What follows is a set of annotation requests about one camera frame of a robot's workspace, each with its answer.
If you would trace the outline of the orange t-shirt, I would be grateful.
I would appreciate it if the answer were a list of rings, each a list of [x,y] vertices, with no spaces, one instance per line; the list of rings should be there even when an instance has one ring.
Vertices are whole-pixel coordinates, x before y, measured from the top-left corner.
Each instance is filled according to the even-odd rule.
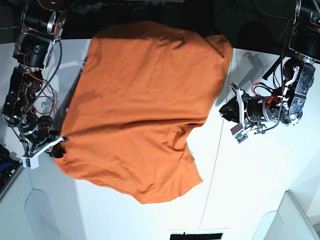
[[[223,35],[153,21],[115,24],[90,42],[65,115],[60,170],[141,204],[202,182],[187,137],[205,124],[233,56]]]

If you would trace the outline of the bin with dark items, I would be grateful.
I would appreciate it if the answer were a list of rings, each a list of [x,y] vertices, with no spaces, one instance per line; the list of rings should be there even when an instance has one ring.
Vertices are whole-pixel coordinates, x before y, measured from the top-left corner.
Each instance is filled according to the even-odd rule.
[[[13,160],[9,151],[0,145],[0,192],[5,190],[20,166],[21,163]]]

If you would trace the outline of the grey panel left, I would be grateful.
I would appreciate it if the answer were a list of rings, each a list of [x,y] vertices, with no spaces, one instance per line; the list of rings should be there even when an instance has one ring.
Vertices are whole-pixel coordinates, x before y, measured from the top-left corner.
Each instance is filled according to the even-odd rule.
[[[49,196],[33,187],[23,168],[0,198],[2,240],[60,240]]]

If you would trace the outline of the grey panel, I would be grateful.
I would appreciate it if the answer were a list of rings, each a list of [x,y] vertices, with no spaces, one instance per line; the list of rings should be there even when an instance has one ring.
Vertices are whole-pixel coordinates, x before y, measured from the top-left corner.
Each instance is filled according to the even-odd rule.
[[[49,196],[33,187],[23,168],[0,198],[2,240],[60,240]]]
[[[313,225],[293,192],[284,193],[277,210],[267,212],[253,240],[319,240],[320,225]]]

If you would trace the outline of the white framed black slot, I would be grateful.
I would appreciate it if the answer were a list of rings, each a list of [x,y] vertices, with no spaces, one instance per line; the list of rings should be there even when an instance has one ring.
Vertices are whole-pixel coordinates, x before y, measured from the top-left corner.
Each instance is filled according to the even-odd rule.
[[[216,229],[170,229],[165,240],[222,240],[228,228]]]

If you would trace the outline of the grey panel right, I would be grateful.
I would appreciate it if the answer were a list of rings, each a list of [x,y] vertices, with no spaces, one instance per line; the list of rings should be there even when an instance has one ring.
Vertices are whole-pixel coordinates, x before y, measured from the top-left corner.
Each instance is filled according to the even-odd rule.
[[[267,212],[253,240],[319,240],[320,225],[313,225],[293,192],[284,193],[277,210]]]

